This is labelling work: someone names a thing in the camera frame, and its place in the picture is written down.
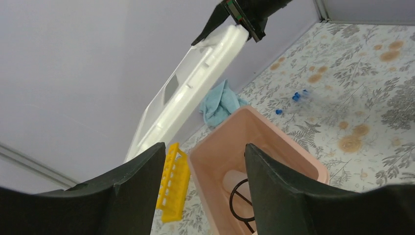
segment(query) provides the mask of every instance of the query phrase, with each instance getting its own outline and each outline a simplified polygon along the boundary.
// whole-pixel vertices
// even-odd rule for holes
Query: white container
[[[218,28],[192,46],[145,109],[125,162],[157,142],[169,143],[248,39],[241,25]]]

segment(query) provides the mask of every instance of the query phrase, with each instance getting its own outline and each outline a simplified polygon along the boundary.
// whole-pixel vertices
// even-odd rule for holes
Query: black ring
[[[235,213],[235,211],[233,210],[233,203],[232,203],[232,201],[233,201],[233,196],[235,195],[235,193],[236,193],[236,190],[241,186],[241,185],[243,185],[244,183],[246,183],[248,181],[248,179],[245,179],[245,180],[242,180],[241,182],[239,182],[234,188],[233,188],[233,190],[232,190],[232,192],[231,192],[231,196],[229,197],[229,208],[230,208],[230,210],[231,210],[231,213],[232,213],[232,215],[237,219],[237,220],[239,220],[239,221],[242,221],[242,222],[244,222],[245,224],[246,223],[248,223],[248,222],[252,222],[252,221],[254,221],[255,220],[255,216],[252,216],[251,218],[242,218],[242,217],[240,217],[240,216],[238,216],[236,213]]]

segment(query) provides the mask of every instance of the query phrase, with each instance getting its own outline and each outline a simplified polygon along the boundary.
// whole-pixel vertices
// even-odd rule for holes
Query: leaf pattern
[[[391,47],[398,56],[381,61]],[[318,23],[240,96],[323,163],[330,185],[359,192],[414,184],[414,55],[415,26]],[[317,102],[295,110],[291,97],[303,89]],[[189,152],[210,132],[203,126],[181,149]],[[160,217],[155,211],[153,235],[212,234],[192,177],[183,219],[163,224]]]

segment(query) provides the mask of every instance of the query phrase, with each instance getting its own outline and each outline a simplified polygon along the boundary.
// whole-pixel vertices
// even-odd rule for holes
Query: black cable
[[[241,182],[239,182],[232,190],[231,192],[231,196],[229,197],[229,208],[231,210],[232,215],[239,221],[242,221],[245,223],[245,225],[248,227],[248,229],[251,231],[251,233],[254,233],[255,231],[252,229],[252,227],[250,226],[249,222],[252,222],[255,220],[255,217],[252,216],[251,218],[242,218],[240,216],[238,216],[235,212],[235,210],[233,209],[233,196],[236,194],[238,196],[240,196],[244,201],[246,201],[249,205],[252,206],[252,202],[250,200],[248,200],[246,197],[244,197],[242,194],[240,194],[238,191],[238,188],[243,185],[244,183],[248,182],[248,179],[242,180]]]

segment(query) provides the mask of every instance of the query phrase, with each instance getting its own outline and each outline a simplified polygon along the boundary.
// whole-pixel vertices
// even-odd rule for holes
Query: white cylinder
[[[242,173],[237,170],[230,170],[226,172],[225,176],[223,177],[222,185],[226,192],[231,193],[233,188],[241,182],[242,180],[247,179],[248,176],[245,173]],[[248,182],[242,184],[237,191],[242,194],[246,199],[252,202],[251,200],[251,193],[249,192],[249,185]]]

